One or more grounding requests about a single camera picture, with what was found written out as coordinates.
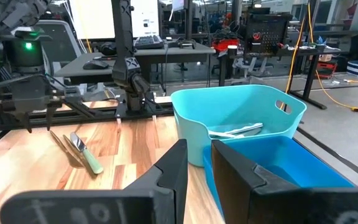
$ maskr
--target green knife handle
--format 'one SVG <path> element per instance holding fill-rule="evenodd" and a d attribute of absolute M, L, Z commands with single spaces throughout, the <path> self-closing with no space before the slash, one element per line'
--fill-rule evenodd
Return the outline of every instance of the green knife handle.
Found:
<path fill-rule="evenodd" d="M 91 167 L 94 174 L 100 174 L 103 172 L 103 166 L 99 163 L 99 161 L 89 152 L 89 150 L 85 149 L 83 151 L 84 157 L 86 161 L 88 161 L 89 166 Z"/>

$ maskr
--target wooden table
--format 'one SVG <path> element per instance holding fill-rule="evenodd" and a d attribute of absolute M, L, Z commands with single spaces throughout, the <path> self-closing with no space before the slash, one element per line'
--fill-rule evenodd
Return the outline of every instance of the wooden table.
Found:
<path fill-rule="evenodd" d="M 91 106 L 113 104 L 105 101 Z M 51 130 L 62 140 L 64 134 L 75 131 L 102 163 L 104 172 L 92 179 L 85 169 L 72 168 L 46 128 L 34 129 L 32 134 L 11 131 L 0 140 L 0 208 L 9 197 L 28 190 L 123 189 L 178 139 L 173 116 Z M 224 223 L 206 185 L 204 170 L 192 165 L 188 168 L 185 223 Z"/>

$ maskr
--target standing desk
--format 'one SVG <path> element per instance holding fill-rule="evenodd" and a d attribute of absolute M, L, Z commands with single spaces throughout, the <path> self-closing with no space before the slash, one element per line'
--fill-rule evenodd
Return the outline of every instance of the standing desk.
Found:
<path fill-rule="evenodd" d="M 208 55 L 215 54 L 215 50 L 205 45 L 196 44 L 196 48 L 186 47 L 183 49 L 174 47 L 168 49 L 165 44 L 164 49 L 138 50 L 135 57 L 140 64 L 144 78 L 150 82 L 151 65 L 156 63 L 185 63 L 185 62 L 206 62 Z M 83 54 L 74 61 L 64 66 L 55 73 L 55 77 L 70 77 L 72 80 L 92 78 L 95 76 L 106 76 L 105 80 L 97 82 L 111 82 L 112 68 L 104 70 L 84 70 L 82 66 L 95 57 L 103 56 L 102 53 Z M 110 66 L 114 65 L 113 60 L 105 61 Z"/>
<path fill-rule="evenodd" d="M 156 102 L 170 101 L 169 97 Z M 86 103 L 91 108 L 116 106 L 115 101 Z M 46 128 L 10 131 L 0 140 L 0 208 L 11 196 L 28 190 L 123 189 L 140 177 L 177 141 L 173 116 L 137 121 L 55 126 L 63 135 L 75 131 L 98 158 L 104 172 L 91 177 L 72 168 Z M 188 166 L 185 224 L 223 224 L 206 185 L 204 169 Z"/>
<path fill-rule="evenodd" d="M 325 105 L 322 105 L 321 103 L 309 98 L 311 87 L 312 87 L 312 84 L 313 84 L 313 80 L 316 77 L 316 69 L 317 69 L 319 57 L 320 57 L 320 55 L 329 55 L 329 54 L 336 55 L 336 54 L 348 54 L 348 53 L 349 52 L 347 52 L 347 51 L 336 50 L 336 49 L 324 49 L 323 52 L 318 52 L 318 53 L 315 53 L 315 54 L 307 54 L 307 53 L 301 54 L 301 53 L 299 53 L 298 56 L 312 55 L 311 62 L 310 62 L 310 67 L 309 67 L 309 72 L 308 72 L 308 76 L 306 78 L 306 83 L 305 83 L 305 88 L 303 90 L 303 94 L 299 94 L 298 91 L 291 90 L 293 75 L 291 76 L 290 86 L 289 86 L 289 94 L 297 97 L 300 100 L 308 102 L 311 105 L 313 105 L 313 106 L 315 106 L 315 107 L 317 107 L 319 109 L 322 109 L 322 110 L 327 109 L 327 107 Z"/>

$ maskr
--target black desk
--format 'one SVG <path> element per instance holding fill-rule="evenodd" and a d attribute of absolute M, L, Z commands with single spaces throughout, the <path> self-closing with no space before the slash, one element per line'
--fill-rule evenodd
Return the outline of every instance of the black desk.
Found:
<path fill-rule="evenodd" d="M 312 54 L 308 54 L 308 53 L 299 53 L 298 56 L 313 56 L 311 59 L 311 63 L 310 63 L 310 68 L 309 68 L 309 72 L 308 72 L 308 77 L 306 78 L 306 84 L 305 84 L 305 89 L 303 90 L 303 94 L 300 94 L 298 91 L 293 91 L 291 90 L 291 85 L 292 85 L 292 80 L 293 80 L 293 74 L 291 76 L 290 79 L 290 91 L 289 94 L 299 98 L 300 100 L 303 100 L 305 102 L 310 103 L 313 106 L 316 106 L 322 110 L 327 109 L 327 107 L 325 105 L 322 105 L 321 103 L 312 100 L 309 98 L 310 95 L 310 91 L 311 91 L 311 87 L 313 84 L 313 80 L 315 78 L 316 75 L 316 69 L 317 69 L 317 65 L 318 65 L 318 59 L 320 55 L 327 55 L 327 54 L 348 54 L 349 52 L 343 51 L 343 50 L 334 50 L 334 49 L 324 49 L 324 52 L 316 52 L 316 53 L 312 53 Z"/>
<path fill-rule="evenodd" d="M 214 54 L 215 50 L 202 44 L 197 44 L 195 49 L 187 47 L 184 49 L 170 48 L 167 51 L 167 45 L 164 49 L 138 50 L 135 57 L 142 69 L 144 78 L 150 81 L 151 65 L 154 63 L 185 63 L 185 62 L 206 62 L 208 55 Z M 101 53 L 83 54 L 74 61 L 64 66 L 55 73 L 55 77 L 72 77 L 72 78 L 93 78 L 95 76 L 105 77 L 99 82 L 111 82 L 112 69 L 104 70 L 84 70 L 82 66 L 95 57 L 102 56 Z M 106 61 L 113 66 L 115 61 Z"/>

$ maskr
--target bin handle hole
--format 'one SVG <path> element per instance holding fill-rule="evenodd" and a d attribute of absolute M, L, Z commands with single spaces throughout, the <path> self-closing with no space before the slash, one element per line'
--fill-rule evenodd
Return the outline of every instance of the bin handle hole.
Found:
<path fill-rule="evenodd" d="M 290 105 L 285 104 L 283 101 L 277 100 L 276 101 L 276 107 L 278 109 L 281 108 L 281 110 L 286 114 L 291 114 L 292 113 L 292 109 L 291 109 Z"/>

